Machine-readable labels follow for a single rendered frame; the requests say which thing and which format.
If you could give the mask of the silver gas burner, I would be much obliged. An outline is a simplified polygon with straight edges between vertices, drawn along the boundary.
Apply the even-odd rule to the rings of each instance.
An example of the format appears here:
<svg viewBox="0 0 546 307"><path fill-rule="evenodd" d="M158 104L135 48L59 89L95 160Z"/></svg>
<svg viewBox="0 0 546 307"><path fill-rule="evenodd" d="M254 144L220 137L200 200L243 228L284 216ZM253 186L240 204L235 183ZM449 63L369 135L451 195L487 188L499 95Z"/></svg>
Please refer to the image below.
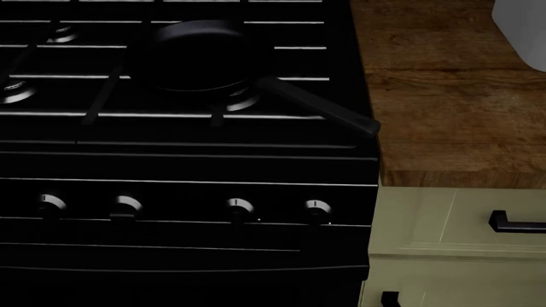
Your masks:
<svg viewBox="0 0 546 307"><path fill-rule="evenodd" d="M29 85L27 81L10 78L0 89L0 104L12 104L23 101L36 93L37 90Z"/></svg>
<svg viewBox="0 0 546 307"><path fill-rule="evenodd" d="M47 43L69 43L78 38L78 30L72 25L61 25L47 39Z"/></svg>
<svg viewBox="0 0 546 307"><path fill-rule="evenodd" d="M236 112L256 104L260 95L252 89L243 89L231 94L226 102L228 112Z"/></svg>

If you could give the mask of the silver stove knob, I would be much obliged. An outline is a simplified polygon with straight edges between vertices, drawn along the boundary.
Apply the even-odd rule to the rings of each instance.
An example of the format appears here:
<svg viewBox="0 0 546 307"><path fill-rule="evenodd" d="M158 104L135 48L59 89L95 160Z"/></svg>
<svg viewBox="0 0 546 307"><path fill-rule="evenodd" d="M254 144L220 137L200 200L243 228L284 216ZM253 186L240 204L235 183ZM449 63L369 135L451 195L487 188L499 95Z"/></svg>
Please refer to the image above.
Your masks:
<svg viewBox="0 0 546 307"><path fill-rule="evenodd" d="M247 222L255 212L253 204L244 199L228 199L226 204L229 220L233 224L243 224Z"/></svg>
<svg viewBox="0 0 546 307"><path fill-rule="evenodd" d="M130 196L116 196L110 206L109 217L112 221L135 221L142 212L143 206Z"/></svg>
<svg viewBox="0 0 546 307"><path fill-rule="evenodd" d="M67 209L65 201L53 194L41 194L38 202L39 216L44 219L57 219Z"/></svg>
<svg viewBox="0 0 546 307"><path fill-rule="evenodd" d="M305 216L308 224L328 224L332 208L325 201L308 200L305 202Z"/></svg>

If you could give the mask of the black gas stove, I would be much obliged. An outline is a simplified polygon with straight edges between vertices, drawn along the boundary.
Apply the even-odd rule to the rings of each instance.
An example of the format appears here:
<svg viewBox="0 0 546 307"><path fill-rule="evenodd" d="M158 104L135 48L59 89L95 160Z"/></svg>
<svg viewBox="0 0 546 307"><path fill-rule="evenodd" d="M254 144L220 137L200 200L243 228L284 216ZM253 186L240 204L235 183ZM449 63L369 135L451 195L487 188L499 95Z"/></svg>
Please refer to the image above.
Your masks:
<svg viewBox="0 0 546 307"><path fill-rule="evenodd" d="M327 2L330 93L286 82L370 117L351 2ZM360 307L376 137L270 94L215 123L210 104L132 81L124 54L87 96L27 81L36 94L0 104L0 307ZM67 209L40 217L41 194ZM120 195L142 204L135 221L110 219ZM228 199L253 216L233 224ZM328 224L308 224L308 200Z"/></svg>

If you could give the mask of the black stove grate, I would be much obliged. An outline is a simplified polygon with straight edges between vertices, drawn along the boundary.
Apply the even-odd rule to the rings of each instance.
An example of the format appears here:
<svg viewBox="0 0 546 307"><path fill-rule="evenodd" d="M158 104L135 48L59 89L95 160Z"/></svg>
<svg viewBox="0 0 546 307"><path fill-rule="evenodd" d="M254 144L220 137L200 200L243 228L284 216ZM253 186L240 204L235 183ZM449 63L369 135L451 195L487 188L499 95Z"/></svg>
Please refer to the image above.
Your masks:
<svg viewBox="0 0 546 307"><path fill-rule="evenodd" d="M46 94L87 96L116 67L141 25L234 19L274 46L272 70L280 79L328 95L330 15L327 0L0 0L0 68L50 22L72 25L76 40L39 43L11 76Z"/></svg>

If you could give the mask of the black frying pan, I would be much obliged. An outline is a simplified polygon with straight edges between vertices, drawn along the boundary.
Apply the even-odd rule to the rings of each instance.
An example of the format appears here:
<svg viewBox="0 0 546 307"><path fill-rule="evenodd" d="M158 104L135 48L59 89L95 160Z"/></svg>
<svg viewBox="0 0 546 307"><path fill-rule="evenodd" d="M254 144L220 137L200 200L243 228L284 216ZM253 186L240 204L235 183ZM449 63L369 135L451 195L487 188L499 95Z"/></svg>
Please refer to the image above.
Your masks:
<svg viewBox="0 0 546 307"><path fill-rule="evenodd" d="M229 96L278 96L325 119L375 137L380 122L293 86L270 74L274 47L241 22L190 20L141 30L125 48L132 81L150 89L210 104L220 123Z"/></svg>

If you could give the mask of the wooden countertop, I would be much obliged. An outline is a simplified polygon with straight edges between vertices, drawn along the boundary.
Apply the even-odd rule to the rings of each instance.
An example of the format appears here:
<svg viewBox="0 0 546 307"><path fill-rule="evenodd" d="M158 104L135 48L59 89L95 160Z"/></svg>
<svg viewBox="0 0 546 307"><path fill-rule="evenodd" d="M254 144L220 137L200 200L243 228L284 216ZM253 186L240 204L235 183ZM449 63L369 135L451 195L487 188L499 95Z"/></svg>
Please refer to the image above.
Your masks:
<svg viewBox="0 0 546 307"><path fill-rule="evenodd" d="M385 186L546 189L546 73L494 0L351 0Z"/></svg>

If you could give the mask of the olive green cabinet drawer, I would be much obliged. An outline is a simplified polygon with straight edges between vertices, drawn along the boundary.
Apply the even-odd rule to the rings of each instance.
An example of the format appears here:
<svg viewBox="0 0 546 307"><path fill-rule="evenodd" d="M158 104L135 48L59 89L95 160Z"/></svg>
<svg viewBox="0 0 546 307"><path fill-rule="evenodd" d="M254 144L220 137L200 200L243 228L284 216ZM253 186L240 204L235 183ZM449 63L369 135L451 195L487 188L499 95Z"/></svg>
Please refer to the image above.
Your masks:
<svg viewBox="0 0 546 307"><path fill-rule="evenodd" d="M546 190L381 187L369 255L546 263L546 234L493 229L490 217L501 213L546 228Z"/></svg>

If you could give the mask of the olive green cabinet door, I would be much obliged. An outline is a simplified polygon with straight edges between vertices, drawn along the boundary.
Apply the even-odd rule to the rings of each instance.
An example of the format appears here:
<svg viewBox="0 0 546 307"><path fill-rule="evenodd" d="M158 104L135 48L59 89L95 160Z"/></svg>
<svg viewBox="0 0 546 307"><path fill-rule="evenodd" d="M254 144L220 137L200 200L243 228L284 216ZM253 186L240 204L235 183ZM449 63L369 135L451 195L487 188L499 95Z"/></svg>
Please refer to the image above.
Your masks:
<svg viewBox="0 0 546 307"><path fill-rule="evenodd" d="M546 263L372 259L360 307L546 307Z"/></svg>

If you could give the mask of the white container on counter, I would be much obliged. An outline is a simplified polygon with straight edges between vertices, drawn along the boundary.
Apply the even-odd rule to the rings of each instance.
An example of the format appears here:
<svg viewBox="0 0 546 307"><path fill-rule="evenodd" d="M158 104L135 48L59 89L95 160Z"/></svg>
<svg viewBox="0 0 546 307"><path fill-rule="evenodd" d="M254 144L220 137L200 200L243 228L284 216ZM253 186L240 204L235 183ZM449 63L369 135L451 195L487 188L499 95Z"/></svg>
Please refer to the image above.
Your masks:
<svg viewBox="0 0 546 307"><path fill-rule="evenodd" d="M495 0L491 16L519 58L546 72L546 0Z"/></svg>

